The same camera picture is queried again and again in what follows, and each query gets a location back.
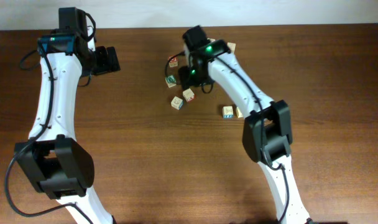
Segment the blue sided wooden block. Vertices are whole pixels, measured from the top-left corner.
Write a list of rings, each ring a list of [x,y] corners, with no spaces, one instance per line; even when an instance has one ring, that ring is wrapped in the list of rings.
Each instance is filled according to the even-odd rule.
[[[223,107],[223,118],[224,119],[231,119],[234,117],[233,107],[232,106],[224,106]]]

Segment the plain wooden block rightmost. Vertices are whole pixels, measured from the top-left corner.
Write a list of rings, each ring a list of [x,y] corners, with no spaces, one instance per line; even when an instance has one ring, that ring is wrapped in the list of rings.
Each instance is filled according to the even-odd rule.
[[[227,45],[228,45],[229,49],[231,50],[231,52],[234,53],[234,51],[236,49],[236,44],[228,42]]]

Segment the yellow wooden block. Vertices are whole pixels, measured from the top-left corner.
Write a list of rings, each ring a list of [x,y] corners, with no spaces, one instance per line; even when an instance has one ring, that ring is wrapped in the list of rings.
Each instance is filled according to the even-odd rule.
[[[236,116],[238,118],[243,118],[244,117],[243,114],[242,114],[242,112],[241,112],[241,110],[238,107],[236,107]]]

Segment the blue number wooden block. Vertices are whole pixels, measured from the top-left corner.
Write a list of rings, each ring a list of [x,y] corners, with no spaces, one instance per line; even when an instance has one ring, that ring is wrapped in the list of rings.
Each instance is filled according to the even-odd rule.
[[[183,106],[183,100],[177,96],[174,96],[171,101],[172,108],[175,108],[176,110],[180,110]]]

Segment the red top wooden block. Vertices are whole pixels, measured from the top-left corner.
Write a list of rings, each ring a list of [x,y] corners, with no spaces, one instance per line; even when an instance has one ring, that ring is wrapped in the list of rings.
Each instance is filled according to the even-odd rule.
[[[168,66],[170,68],[177,67],[178,66],[178,59],[177,56],[171,56],[168,58]]]

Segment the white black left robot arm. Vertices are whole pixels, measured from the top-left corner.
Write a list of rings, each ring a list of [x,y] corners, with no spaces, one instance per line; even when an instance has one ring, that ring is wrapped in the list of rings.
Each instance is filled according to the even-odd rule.
[[[96,23],[87,12],[60,8],[58,25],[37,41],[42,72],[37,114],[11,162],[36,192],[56,200],[77,223],[115,223],[95,192],[95,165],[76,141],[74,116],[79,80],[119,71],[118,57],[114,47],[95,46]]]

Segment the green V wooden block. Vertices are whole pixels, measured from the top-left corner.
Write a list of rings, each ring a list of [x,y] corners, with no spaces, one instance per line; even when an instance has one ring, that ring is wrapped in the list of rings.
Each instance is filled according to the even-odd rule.
[[[166,76],[165,82],[169,88],[177,85],[177,80],[174,75]]]

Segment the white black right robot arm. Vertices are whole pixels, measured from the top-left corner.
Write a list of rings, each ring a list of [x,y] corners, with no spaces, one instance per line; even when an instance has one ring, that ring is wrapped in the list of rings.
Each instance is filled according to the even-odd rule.
[[[244,117],[242,145],[262,169],[274,199],[279,223],[313,223],[302,203],[292,170],[291,115],[284,100],[274,101],[241,68],[223,40],[210,41],[200,26],[183,35],[179,84],[189,87],[218,84]]]

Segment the red sided wooden block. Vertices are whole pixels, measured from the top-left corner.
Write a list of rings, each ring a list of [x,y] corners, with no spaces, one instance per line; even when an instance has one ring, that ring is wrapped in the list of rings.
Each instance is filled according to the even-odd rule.
[[[182,95],[186,102],[191,102],[192,100],[195,99],[195,94],[190,88],[184,90]]]

